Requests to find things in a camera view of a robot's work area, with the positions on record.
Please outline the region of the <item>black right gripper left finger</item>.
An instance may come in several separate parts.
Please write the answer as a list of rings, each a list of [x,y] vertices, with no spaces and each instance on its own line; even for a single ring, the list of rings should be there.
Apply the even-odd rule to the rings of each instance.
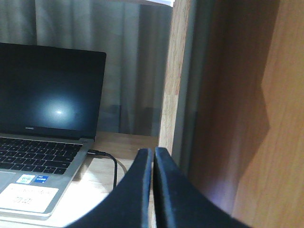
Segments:
[[[138,153],[118,185],[68,228],[147,228],[152,171],[151,149]]]

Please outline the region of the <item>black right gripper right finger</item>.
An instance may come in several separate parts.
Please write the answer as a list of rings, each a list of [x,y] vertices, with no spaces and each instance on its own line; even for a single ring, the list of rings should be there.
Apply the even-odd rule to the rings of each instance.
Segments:
[[[159,228],[247,227],[203,196],[163,147],[155,149],[153,194]]]

